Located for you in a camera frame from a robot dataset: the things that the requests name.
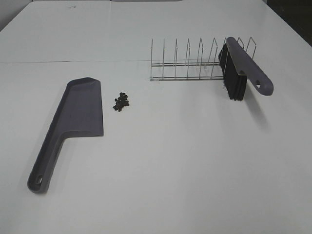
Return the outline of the pile of coffee beans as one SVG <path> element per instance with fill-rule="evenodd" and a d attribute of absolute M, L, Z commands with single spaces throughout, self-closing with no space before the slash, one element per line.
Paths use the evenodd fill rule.
<path fill-rule="evenodd" d="M 115 98 L 115 105 L 113 106 L 113 109 L 115 111 L 121 112 L 123 107 L 129 106 L 129 100 L 126 93 L 119 93 L 119 97 Z"/>

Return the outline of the grey plastic dustpan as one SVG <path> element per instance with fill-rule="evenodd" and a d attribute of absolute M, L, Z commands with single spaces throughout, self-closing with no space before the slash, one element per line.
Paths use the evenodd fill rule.
<path fill-rule="evenodd" d="M 63 142 L 73 137 L 102 137 L 101 83 L 94 78 L 70 81 L 43 141 L 27 187 L 35 194 L 47 192 Z"/>

